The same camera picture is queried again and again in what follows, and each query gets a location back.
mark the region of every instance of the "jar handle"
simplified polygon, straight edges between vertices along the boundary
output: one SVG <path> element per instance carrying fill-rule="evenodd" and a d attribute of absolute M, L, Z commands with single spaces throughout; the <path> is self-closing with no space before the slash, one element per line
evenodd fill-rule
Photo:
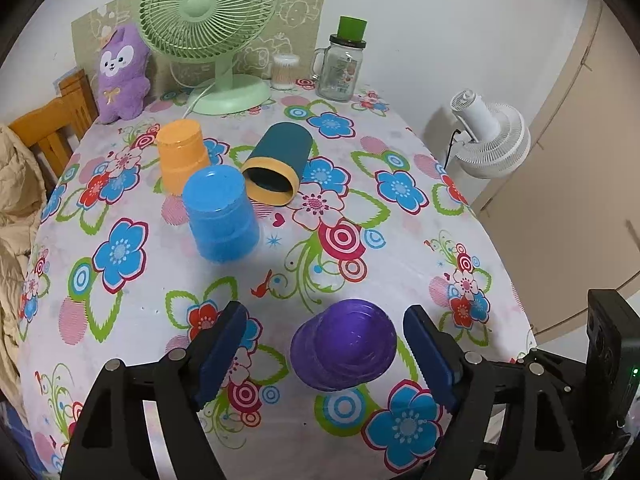
<path fill-rule="evenodd" d="M 320 53 L 323 54 L 322 56 L 322 66 L 324 66 L 324 54 L 326 54 L 326 51 L 329 49 L 329 47 L 326 48 L 316 48 L 314 50 L 314 55 L 311 58 L 311 80 L 312 81 L 317 81 L 320 77 L 320 74 L 318 72 L 316 72 L 316 59 L 318 58 L 318 55 Z"/>

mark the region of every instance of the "blue gripper pad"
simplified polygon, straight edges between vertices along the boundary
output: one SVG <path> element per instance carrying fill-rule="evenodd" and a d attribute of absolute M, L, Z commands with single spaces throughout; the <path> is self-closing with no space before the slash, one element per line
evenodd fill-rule
<path fill-rule="evenodd" d="M 458 399 L 453 386 L 462 377 L 462 350 L 449 334 L 436 328 L 420 305 L 405 311 L 402 330 L 433 399 L 449 413 L 455 412 Z"/>
<path fill-rule="evenodd" d="M 200 365 L 200 387 L 193 396 L 193 400 L 200 410 L 204 408 L 207 402 L 216 398 L 220 384 L 222 384 L 225 374 L 229 370 L 229 365 L 242 341 L 248 317 L 249 314 L 243 304 L 237 301 L 230 301 L 213 327 L 198 334 L 198 336 L 209 332 L 212 334 L 212 331 L 218 330 L 218 336 L 215 338 L 209 354 L 204 356 Z"/>

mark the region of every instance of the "fan base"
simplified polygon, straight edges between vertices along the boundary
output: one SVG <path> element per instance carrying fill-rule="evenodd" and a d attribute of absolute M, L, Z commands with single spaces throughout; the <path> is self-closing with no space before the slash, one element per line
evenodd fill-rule
<path fill-rule="evenodd" d="M 191 92 L 187 104 L 191 104 L 213 82 L 212 79 L 199 84 Z M 271 97 L 271 89 L 255 75 L 234 74 L 233 86 L 218 90 L 214 86 L 195 105 L 193 111 L 203 115 L 227 115 L 254 108 Z"/>

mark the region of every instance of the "purple plush toy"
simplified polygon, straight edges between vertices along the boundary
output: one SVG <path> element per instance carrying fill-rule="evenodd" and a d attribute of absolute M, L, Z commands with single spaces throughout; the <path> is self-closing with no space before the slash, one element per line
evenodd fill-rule
<path fill-rule="evenodd" d="M 98 75 L 98 122 L 129 120 L 142 113 L 143 100 L 151 88 L 145 77 L 149 47 L 133 23 L 116 29 L 100 56 Z"/>

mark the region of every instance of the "beige jacket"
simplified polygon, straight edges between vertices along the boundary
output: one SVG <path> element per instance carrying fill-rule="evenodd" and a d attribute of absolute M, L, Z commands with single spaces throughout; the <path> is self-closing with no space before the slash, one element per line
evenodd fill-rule
<path fill-rule="evenodd" d="M 46 200 L 35 156 L 0 124 L 0 390 L 24 423 L 17 369 L 18 310 L 29 253 Z"/>

